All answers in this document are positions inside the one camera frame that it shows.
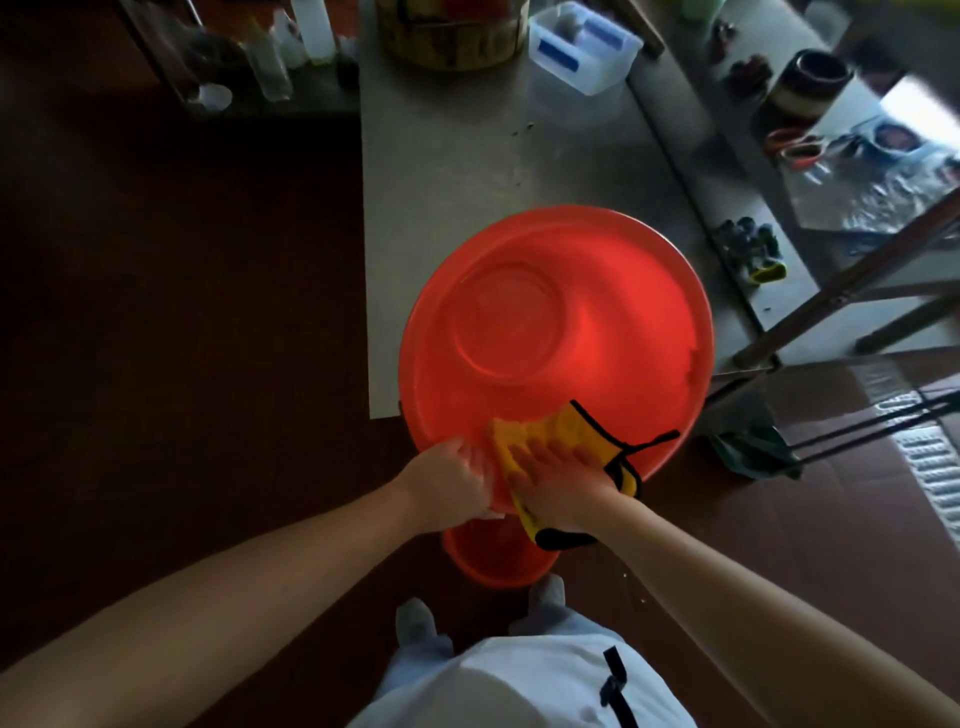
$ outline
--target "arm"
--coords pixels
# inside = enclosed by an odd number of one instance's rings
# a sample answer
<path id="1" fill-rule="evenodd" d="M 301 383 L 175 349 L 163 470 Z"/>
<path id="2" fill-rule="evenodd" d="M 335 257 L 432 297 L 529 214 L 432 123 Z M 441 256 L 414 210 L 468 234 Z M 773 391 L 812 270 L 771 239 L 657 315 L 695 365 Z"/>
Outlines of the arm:
<path id="1" fill-rule="evenodd" d="M 0 725 L 184 725 L 407 540 L 482 514 L 491 486 L 451 441 L 349 505 L 161 579 L 0 676 Z"/>
<path id="2" fill-rule="evenodd" d="M 917 673 L 618 493 L 587 450 L 529 445 L 512 449 L 524 503 L 612 549 L 773 725 L 960 726 Z"/>

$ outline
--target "hand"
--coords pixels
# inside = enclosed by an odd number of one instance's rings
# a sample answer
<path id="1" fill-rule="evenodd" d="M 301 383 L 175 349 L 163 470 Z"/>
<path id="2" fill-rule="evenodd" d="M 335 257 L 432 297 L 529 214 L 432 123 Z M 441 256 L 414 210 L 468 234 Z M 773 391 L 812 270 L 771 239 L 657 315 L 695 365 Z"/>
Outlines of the hand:
<path id="1" fill-rule="evenodd" d="M 454 438 L 424 450 L 392 485 L 410 499 L 419 533 L 443 531 L 490 513 L 493 463 L 466 440 Z"/>
<path id="2" fill-rule="evenodd" d="M 582 445 L 559 440 L 527 442 L 527 450 L 510 445 L 524 473 L 510 473 L 510 487 L 540 521 L 570 533 L 589 533 L 590 515 L 599 501 L 619 495 L 603 464 Z"/>

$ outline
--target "black strap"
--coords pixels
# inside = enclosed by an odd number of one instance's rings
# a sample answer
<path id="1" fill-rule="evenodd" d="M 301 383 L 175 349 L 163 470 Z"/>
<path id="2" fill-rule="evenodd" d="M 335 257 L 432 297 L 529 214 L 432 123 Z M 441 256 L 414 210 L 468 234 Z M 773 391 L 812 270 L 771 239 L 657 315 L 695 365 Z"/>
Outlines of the black strap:
<path id="1" fill-rule="evenodd" d="M 620 728 L 637 728 L 634 712 L 630 710 L 627 699 L 623 696 L 623 687 L 627 684 L 627 669 L 623 667 L 620 653 L 616 651 L 616 647 L 611 647 L 603 656 L 607 660 L 611 675 L 600 689 L 600 705 L 613 708 L 613 714 L 620 721 Z"/>

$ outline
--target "dark floor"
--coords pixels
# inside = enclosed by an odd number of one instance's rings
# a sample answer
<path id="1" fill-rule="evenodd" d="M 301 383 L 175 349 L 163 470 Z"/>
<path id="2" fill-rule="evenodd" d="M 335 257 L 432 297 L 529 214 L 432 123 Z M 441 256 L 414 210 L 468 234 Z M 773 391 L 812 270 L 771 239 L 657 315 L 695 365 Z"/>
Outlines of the dark floor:
<path id="1" fill-rule="evenodd" d="M 31 13 L 0 23 L 0 665 L 413 454 L 367 417 L 358 126 L 191 126 L 97 3 Z M 960 698 L 960 558 L 889 443 L 754 484 L 693 443 L 647 493 Z M 762 724 L 602 547 L 558 571 L 701 725 Z M 346 722 L 410 595 L 458 648 L 524 605 L 419 539 L 200 724 Z"/>

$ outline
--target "person's right hand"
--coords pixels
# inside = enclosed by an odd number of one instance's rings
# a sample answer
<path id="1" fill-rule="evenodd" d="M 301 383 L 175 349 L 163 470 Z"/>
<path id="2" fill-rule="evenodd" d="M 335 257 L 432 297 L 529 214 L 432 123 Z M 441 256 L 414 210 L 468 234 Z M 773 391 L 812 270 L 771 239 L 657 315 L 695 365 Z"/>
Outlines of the person's right hand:
<path id="1" fill-rule="evenodd" d="M 546 445 L 527 441 L 525 450 L 510 445 L 510 454 L 524 473 L 510 473 L 510 487 L 540 521 L 569 533 L 589 533 L 590 515 L 616 487 L 600 460 L 582 445 L 569 448 L 559 440 Z"/>

